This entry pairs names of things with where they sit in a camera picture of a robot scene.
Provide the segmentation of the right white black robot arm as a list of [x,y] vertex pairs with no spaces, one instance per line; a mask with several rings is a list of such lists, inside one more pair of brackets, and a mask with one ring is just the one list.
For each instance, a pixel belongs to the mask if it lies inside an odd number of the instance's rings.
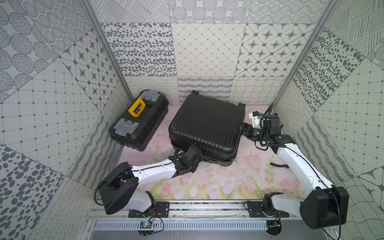
[[349,193],[344,187],[337,187],[324,177],[304,156],[291,136],[282,135],[279,130],[269,134],[265,128],[254,128],[247,123],[241,124],[239,132],[247,139],[271,148],[293,171],[307,195],[304,199],[295,199],[280,192],[266,194],[263,198],[265,215],[285,212],[301,218],[311,229],[346,223]]

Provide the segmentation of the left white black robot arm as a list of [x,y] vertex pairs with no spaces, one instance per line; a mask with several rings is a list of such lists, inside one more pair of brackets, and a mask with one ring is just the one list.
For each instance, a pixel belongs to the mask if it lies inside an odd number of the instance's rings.
[[97,186],[107,215],[115,214],[124,208],[138,211],[149,217],[154,214],[157,202],[151,192],[137,189],[163,179],[171,179],[193,173],[202,160],[203,153],[190,147],[185,153],[169,156],[166,160],[146,166],[130,166],[123,162],[110,172]]

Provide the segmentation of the black hard-shell suitcase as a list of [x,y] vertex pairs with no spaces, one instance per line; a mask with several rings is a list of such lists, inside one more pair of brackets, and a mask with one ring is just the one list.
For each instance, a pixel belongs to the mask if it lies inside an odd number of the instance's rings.
[[236,158],[246,105],[237,105],[192,91],[169,125],[169,138],[177,151],[196,146],[203,161],[223,167]]

